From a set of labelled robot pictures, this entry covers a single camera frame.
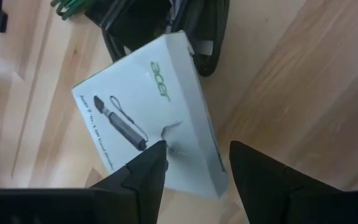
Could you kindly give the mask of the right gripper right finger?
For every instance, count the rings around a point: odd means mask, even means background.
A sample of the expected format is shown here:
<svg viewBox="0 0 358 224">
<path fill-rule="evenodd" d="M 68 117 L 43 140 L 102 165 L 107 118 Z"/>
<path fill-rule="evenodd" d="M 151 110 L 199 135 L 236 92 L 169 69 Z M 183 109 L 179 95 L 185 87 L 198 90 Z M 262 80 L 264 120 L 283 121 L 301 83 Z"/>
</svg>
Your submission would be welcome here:
<svg viewBox="0 0 358 224">
<path fill-rule="evenodd" d="M 240 141 L 231 141 L 229 160 L 250 224 L 358 224 L 358 190 L 339 190 Z"/>
</svg>

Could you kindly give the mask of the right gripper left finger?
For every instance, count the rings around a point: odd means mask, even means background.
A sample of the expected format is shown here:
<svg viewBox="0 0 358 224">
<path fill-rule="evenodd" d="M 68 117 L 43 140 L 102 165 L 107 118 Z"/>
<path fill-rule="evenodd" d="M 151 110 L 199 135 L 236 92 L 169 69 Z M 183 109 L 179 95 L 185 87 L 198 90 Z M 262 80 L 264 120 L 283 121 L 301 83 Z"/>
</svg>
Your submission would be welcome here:
<svg viewBox="0 0 358 224">
<path fill-rule="evenodd" d="M 157 224 L 167 168 L 167 143 L 158 141 L 94 184 L 96 223 Z"/>
</svg>

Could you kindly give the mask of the white Acer product box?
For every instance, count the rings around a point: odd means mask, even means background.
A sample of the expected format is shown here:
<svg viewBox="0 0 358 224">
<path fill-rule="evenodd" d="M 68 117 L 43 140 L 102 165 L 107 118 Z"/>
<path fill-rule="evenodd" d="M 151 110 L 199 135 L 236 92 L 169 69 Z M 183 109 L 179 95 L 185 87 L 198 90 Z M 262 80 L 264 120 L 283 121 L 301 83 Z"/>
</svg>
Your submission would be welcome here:
<svg viewBox="0 0 358 224">
<path fill-rule="evenodd" d="M 109 174 L 165 141 L 165 185 L 227 190 L 209 111 L 184 32 L 164 34 L 77 84 L 72 94 Z"/>
</svg>

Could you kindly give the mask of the black power adapter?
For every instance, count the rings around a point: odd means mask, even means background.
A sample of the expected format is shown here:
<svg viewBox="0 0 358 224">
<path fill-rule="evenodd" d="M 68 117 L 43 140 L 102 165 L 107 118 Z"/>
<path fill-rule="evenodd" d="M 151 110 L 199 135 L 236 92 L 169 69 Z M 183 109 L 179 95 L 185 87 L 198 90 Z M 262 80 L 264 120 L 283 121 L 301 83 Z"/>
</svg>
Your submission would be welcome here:
<svg viewBox="0 0 358 224">
<path fill-rule="evenodd" d="M 96 0 L 85 15 L 130 50 L 152 41 L 167 18 L 170 0 Z"/>
</svg>

